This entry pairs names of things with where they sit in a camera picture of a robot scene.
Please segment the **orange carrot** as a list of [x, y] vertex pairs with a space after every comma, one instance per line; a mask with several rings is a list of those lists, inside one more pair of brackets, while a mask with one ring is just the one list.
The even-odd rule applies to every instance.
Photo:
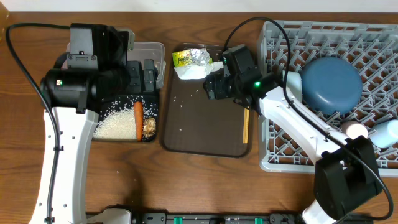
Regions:
[[140, 101], [134, 103], [134, 119], [136, 125], [136, 139], [142, 140], [143, 122], [144, 122], [144, 109]]

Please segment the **yellow-green snack wrapper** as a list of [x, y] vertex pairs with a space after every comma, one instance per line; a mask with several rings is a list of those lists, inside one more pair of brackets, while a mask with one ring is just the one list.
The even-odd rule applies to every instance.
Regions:
[[183, 50], [172, 53], [174, 67], [184, 67], [192, 63], [190, 50]]

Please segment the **white blue cup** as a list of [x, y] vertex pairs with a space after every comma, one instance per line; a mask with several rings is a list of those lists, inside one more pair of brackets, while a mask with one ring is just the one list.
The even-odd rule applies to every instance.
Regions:
[[397, 120], [393, 119], [375, 125], [370, 135], [371, 142], [379, 148], [388, 148], [397, 143]]

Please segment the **wooden chopstick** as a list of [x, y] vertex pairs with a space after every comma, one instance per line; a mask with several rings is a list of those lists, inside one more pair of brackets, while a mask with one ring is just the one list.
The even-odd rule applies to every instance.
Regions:
[[243, 144], [248, 143], [248, 134], [249, 134], [249, 110], [244, 109], [244, 117], [243, 117]]

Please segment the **aluminium foil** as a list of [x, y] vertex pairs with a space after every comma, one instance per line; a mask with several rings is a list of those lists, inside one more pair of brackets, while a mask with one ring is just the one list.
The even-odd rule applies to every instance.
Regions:
[[191, 61], [195, 65], [207, 66], [212, 63], [210, 53], [207, 49], [190, 49]]

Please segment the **white pink cup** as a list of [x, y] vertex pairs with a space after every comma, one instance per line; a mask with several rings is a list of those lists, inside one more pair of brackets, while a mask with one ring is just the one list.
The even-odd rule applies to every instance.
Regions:
[[356, 139], [359, 136], [368, 137], [368, 130], [365, 125], [356, 121], [347, 121], [340, 126], [340, 129], [351, 139]]

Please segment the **large blue plate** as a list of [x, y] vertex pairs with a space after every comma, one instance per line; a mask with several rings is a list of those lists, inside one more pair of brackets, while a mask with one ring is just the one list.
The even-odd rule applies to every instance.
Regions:
[[302, 95], [324, 115], [346, 114], [360, 102], [363, 83], [358, 69], [336, 57], [316, 59], [303, 67]]

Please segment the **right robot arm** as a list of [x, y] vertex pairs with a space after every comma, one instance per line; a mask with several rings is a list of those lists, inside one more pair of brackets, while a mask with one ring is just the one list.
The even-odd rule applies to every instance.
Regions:
[[364, 136], [349, 138], [317, 118], [273, 75], [262, 75], [245, 45], [225, 50], [224, 72], [205, 83], [209, 99], [234, 102], [280, 126], [315, 166], [315, 201], [306, 208], [303, 223], [336, 223], [353, 217], [353, 210], [386, 190]]

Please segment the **light blue rice bowl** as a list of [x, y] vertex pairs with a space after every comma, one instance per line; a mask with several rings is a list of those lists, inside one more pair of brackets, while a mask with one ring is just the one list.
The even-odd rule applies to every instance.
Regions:
[[282, 84], [284, 85], [285, 74], [287, 74], [286, 90], [290, 90], [291, 94], [301, 102], [302, 101], [302, 77], [298, 72], [282, 71]]

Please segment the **white paper napkin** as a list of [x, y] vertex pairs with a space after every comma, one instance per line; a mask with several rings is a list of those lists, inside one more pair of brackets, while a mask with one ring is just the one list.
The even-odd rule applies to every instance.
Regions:
[[211, 72], [217, 72], [224, 68], [222, 62], [213, 62], [208, 65], [186, 65], [182, 67], [175, 67], [179, 79], [181, 80], [201, 80], [206, 78]]

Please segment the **brown morel mushroom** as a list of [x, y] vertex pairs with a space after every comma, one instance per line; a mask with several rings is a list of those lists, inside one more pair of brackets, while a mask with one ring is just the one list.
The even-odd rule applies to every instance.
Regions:
[[147, 118], [143, 122], [143, 136], [150, 138], [156, 133], [156, 120], [155, 118]]

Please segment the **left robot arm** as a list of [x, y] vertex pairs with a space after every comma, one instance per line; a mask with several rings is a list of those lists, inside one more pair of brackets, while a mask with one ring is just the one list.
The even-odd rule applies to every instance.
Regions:
[[85, 186], [92, 140], [142, 141], [159, 114], [158, 70], [129, 29], [72, 24], [68, 50], [40, 82], [45, 152], [32, 223], [130, 223], [126, 209], [89, 218]]

